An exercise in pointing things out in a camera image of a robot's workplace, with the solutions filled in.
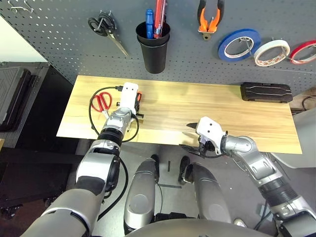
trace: robot forearm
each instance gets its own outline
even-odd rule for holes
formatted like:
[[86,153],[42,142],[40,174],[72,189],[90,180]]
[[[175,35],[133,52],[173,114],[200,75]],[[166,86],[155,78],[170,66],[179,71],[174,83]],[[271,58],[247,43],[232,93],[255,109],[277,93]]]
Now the robot forearm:
[[316,232],[314,211],[304,198],[292,189],[271,160],[258,151],[251,138],[230,136],[222,131],[217,122],[208,117],[201,118],[196,131],[200,135],[200,145],[204,148],[206,144],[210,147],[211,143],[217,156],[226,154],[242,162],[243,170],[267,200],[270,211],[279,220],[279,226],[284,226],[284,229],[290,229],[292,226],[295,229],[298,223],[304,223],[305,235]]
[[107,116],[98,140],[79,164],[75,187],[59,196],[23,237],[91,235],[104,194],[112,191],[118,182],[120,146],[136,114],[137,90],[136,84],[124,84],[120,107]]

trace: pen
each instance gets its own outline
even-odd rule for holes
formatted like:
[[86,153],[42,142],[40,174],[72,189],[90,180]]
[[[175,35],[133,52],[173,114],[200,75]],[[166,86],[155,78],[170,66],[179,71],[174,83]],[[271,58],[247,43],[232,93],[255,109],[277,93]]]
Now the pen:
[[146,10],[146,33],[148,39],[154,38],[154,11],[152,9]]

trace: white tape roll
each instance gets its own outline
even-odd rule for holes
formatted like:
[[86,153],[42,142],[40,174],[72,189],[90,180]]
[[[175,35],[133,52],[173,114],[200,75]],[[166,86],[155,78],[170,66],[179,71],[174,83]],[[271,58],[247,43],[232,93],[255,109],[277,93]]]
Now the white tape roll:
[[[284,50],[282,50],[282,53],[280,53],[277,57],[274,57],[272,59],[265,60],[265,61],[262,61],[259,59],[260,56],[264,52],[275,47],[282,47]],[[255,52],[254,54],[255,63],[261,67],[271,66],[273,64],[281,62],[284,58],[286,58],[289,55],[290,51],[291,51],[290,46],[285,40],[277,39],[277,40],[271,41],[269,43],[264,44],[260,48],[258,48],[258,50]]]

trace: pliers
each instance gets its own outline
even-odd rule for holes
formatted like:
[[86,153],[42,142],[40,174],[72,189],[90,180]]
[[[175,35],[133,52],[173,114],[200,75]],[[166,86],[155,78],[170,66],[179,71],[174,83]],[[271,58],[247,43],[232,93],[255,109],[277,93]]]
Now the pliers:
[[221,22],[224,15],[224,0],[218,0],[217,2],[217,14],[212,17],[211,23],[204,17],[206,6],[206,0],[200,0],[198,10],[197,10],[197,20],[199,23],[198,31],[202,33],[204,40],[210,40],[211,35],[217,31],[217,26]]

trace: tool case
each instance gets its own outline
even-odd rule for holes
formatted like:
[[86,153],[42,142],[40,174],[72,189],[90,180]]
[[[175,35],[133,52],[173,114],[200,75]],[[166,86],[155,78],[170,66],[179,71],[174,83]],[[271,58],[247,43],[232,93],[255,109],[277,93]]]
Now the tool case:
[[291,88],[285,84],[245,82],[240,91],[245,101],[287,103],[293,100]]
[[0,131],[14,128],[23,111],[31,73],[22,67],[0,69]]

